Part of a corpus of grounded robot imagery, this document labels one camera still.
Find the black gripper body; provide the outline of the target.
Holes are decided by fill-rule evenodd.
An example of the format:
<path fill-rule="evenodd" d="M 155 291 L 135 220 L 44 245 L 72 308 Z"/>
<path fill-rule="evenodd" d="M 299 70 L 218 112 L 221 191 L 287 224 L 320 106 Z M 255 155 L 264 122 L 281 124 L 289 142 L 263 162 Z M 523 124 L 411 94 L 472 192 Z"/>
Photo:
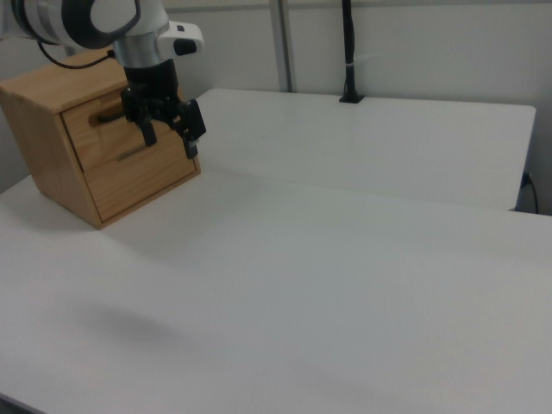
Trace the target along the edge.
<path fill-rule="evenodd" d="M 174 130 L 188 129 L 173 60 L 146 68 L 124 67 L 124 72 L 128 87 L 121 92 L 121 99 L 129 122 L 139 129 L 146 129 L 152 121 Z"/>

